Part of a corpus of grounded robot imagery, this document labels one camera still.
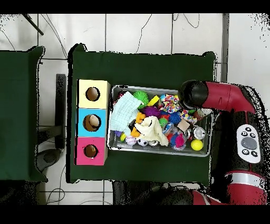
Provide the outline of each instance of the yellow toy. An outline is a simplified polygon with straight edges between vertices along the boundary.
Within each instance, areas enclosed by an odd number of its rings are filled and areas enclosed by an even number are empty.
[[[142,114],[141,112],[137,113],[137,117],[136,117],[136,123],[141,123],[143,119],[145,119],[146,115]],[[131,136],[137,138],[140,136],[140,133],[137,131],[137,129],[134,127],[131,134]]]
[[[124,134],[124,132],[120,135],[120,141],[124,141],[124,139],[126,138],[126,135]]]
[[[154,96],[153,99],[150,100],[150,102],[147,104],[147,106],[153,106],[157,101],[159,100],[158,96]]]
[[[201,140],[194,139],[191,142],[191,148],[195,151],[200,151],[203,148],[204,144]]]

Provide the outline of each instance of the red robot arm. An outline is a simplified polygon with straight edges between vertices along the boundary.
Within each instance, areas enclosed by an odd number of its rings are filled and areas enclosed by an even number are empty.
[[[211,189],[225,194],[223,199],[228,204],[266,204],[264,157],[256,110],[244,87],[192,80],[181,86],[178,96],[185,109],[221,111],[219,116],[224,125],[220,128],[221,143]],[[200,201],[197,197],[203,196],[194,193],[194,203]]]

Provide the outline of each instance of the green spiky ball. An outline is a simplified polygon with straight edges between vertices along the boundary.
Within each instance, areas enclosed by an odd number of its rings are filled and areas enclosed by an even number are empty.
[[[133,96],[139,100],[141,100],[144,104],[141,104],[138,109],[142,109],[143,107],[146,107],[147,104],[149,103],[149,99],[147,96],[147,93],[145,91],[142,90],[138,90],[136,91]]]

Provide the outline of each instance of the green cloth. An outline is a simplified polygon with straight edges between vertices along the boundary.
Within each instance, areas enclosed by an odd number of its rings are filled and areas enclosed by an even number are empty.
[[[213,81],[215,54],[203,56],[173,54],[122,54],[85,52],[82,44],[71,49],[69,80],[72,66],[72,114],[70,181],[133,180],[158,182],[200,182],[208,186],[209,156],[191,157],[109,150],[104,166],[74,165],[76,80],[106,80],[111,86],[178,89],[187,80]]]
[[[0,51],[0,180],[47,180],[35,166],[36,77],[43,51]]]

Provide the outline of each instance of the blue cloth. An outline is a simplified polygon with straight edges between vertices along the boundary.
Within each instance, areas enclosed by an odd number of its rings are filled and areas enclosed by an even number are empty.
[[[113,107],[110,129],[124,132],[129,136],[131,131],[128,125],[136,119],[139,112],[137,108],[141,103],[141,100],[136,99],[130,92],[126,92]]]

